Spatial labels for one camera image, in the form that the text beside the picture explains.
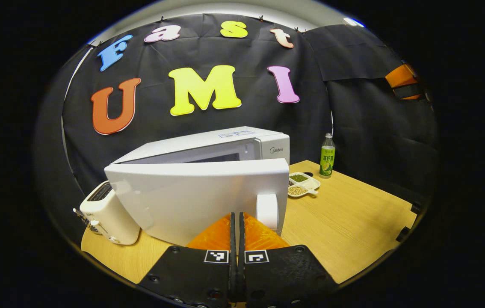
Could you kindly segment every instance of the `red letter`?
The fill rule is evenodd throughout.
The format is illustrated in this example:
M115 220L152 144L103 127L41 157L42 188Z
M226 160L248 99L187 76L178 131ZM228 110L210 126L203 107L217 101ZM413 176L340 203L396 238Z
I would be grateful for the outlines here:
M127 127L134 117L136 86L141 82L140 78L133 78L121 82L119 89L123 90L123 111L116 119L107 116L108 97L113 92L113 88L102 89L92 95L90 100L92 106L92 125L98 134L109 135L117 133Z

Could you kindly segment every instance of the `letter m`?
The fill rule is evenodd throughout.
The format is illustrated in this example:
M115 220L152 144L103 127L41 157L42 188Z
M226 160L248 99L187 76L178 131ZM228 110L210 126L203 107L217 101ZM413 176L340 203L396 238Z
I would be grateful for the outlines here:
M173 116L186 115L195 110L189 103L189 95L193 97L201 110L206 110L212 93L216 92L216 99L212 103L215 109L237 108L241 100L235 94L233 85L235 68L229 65L217 65L212 68L207 81L193 70L193 68L178 68L169 73L174 78L174 107L170 109Z

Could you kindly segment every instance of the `midea logo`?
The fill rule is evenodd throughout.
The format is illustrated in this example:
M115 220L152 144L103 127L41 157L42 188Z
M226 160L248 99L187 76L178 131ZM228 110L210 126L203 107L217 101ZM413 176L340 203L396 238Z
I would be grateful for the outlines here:
M273 148L270 148L269 149L269 152L271 154L275 154L276 152L282 152L282 149L281 148L275 148L275 147L273 147Z

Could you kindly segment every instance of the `white microwave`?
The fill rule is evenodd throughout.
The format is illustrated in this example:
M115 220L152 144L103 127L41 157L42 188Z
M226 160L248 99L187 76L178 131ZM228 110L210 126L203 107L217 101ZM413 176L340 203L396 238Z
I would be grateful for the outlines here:
M254 215L280 235L289 163L288 135L237 127L150 142L104 171L144 232L186 246L230 212Z

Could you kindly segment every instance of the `light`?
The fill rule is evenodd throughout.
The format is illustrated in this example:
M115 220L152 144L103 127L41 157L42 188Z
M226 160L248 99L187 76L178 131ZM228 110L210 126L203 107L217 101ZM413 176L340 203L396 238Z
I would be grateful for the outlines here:
M354 20L354 19L350 19L350 18L344 18L343 19L346 23L352 25L352 26L361 26L364 28L364 25L362 25L361 23L359 23L358 21Z

